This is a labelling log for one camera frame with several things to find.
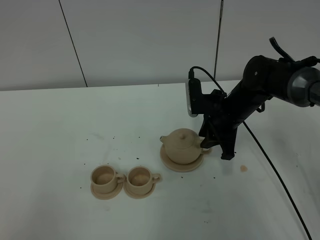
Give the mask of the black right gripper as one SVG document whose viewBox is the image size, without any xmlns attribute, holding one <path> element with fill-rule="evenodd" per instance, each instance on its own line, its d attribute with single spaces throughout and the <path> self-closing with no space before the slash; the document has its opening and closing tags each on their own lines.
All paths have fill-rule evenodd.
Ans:
<svg viewBox="0 0 320 240">
<path fill-rule="evenodd" d="M 231 160 L 235 156 L 237 128 L 226 105 L 225 92 L 214 89 L 210 94 L 203 94 L 201 81 L 197 78 L 188 80 L 191 110 L 193 114 L 203 115 L 203 122 L 198 135 L 203 138 L 201 148 L 219 145 L 221 159 Z"/>
</svg>

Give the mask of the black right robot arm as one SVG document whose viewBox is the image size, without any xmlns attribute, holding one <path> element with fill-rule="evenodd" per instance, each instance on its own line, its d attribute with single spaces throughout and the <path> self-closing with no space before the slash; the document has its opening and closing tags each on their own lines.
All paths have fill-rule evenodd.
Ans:
<svg viewBox="0 0 320 240">
<path fill-rule="evenodd" d="M 257 55 L 245 66 L 241 81 L 230 93 L 218 86 L 210 94 L 202 92 L 201 82 L 195 78 L 193 66 L 186 84 L 188 113 L 191 117 L 203 115 L 199 136 L 200 147 L 221 146 L 221 159 L 234 156 L 238 126 L 255 111 L 265 110 L 265 101 L 278 98 L 298 107 L 320 104 L 320 71 L 314 66 L 319 58 L 310 56 L 295 61 L 277 43 L 269 39 L 280 54 L 279 59 Z"/>
</svg>

